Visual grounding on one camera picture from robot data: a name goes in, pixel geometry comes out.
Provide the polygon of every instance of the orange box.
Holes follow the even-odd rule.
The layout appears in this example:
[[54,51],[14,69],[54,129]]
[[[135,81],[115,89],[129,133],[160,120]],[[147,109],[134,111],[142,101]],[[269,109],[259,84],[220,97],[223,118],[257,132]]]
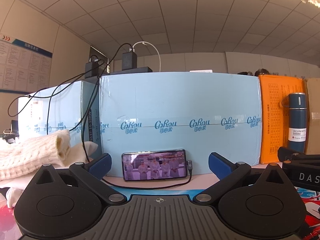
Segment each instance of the orange box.
[[260,163],[278,162],[278,149],[288,146],[289,104],[287,95],[304,93],[301,78],[260,75],[262,142]]

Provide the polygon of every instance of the person on phone screen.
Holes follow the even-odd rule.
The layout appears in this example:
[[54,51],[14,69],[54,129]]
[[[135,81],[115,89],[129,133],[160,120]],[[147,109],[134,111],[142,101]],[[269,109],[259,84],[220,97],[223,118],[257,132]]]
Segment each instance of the person on phone screen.
[[159,179],[160,164],[157,162],[156,157],[153,157],[152,162],[149,163],[149,166],[151,169],[151,179]]
[[169,160],[170,177],[179,177],[179,161],[177,159]]
[[169,177],[170,172],[170,166],[169,163],[167,163],[167,160],[162,160],[161,170],[162,170],[162,177]]
[[148,179],[147,177],[148,166],[144,164],[144,161],[141,161],[141,165],[139,165],[138,167],[138,172],[140,173],[140,180]]
[[126,168],[127,168],[127,179],[133,180],[133,174],[132,174],[133,166],[132,166],[132,164],[130,162],[128,162],[126,165]]

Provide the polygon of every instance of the cardboard box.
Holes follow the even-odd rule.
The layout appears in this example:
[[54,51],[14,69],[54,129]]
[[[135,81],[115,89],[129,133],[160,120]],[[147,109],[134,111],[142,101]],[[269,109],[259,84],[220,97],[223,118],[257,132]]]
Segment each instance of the cardboard box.
[[320,78],[303,80],[307,98],[305,154],[320,154]]
[[208,157],[259,163],[259,79],[223,73],[163,72],[103,76],[101,141],[108,175],[122,177],[121,155],[185,149],[193,174],[211,173]]
[[[61,91],[68,84],[61,85],[55,93]],[[39,97],[51,96],[56,87],[41,90],[36,94]],[[52,97],[50,103],[48,132],[57,130],[72,129],[84,116],[90,96],[94,89],[94,84],[77,81],[60,94]],[[47,134],[47,115],[49,98],[32,98],[25,109],[18,115],[20,139],[25,140]],[[18,111],[20,111],[29,98],[19,98]],[[71,147],[81,142],[82,125],[70,132]],[[93,154],[93,158],[102,154],[100,137],[100,117],[99,117],[99,95],[95,98],[89,111],[84,130],[84,140],[93,141],[98,144],[98,149]]]
[[260,75],[262,98],[262,143],[260,162],[278,162],[278,149],[288,146],[290,93],[304,92],[302,79]]

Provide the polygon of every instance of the black phone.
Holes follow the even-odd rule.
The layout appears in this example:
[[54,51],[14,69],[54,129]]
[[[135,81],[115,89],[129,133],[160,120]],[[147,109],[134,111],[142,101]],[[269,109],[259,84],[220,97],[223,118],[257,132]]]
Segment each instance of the black phone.
[[187,176],[186,151],[124,153],[122,172],[125,181],[179,179]]

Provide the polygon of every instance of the gray ribbed plate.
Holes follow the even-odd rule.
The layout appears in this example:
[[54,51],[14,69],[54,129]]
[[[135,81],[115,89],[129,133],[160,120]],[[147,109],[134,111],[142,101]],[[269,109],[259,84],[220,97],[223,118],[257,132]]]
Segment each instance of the gray ribbed plate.
[[[31,240],[28,236],[21,240]],[[186,195],[134,195],[107,208],[91,229],[68,240],[245,240],[227,228],[211,207],[192,203]],[[284,238],[298,240],[297,236]]]

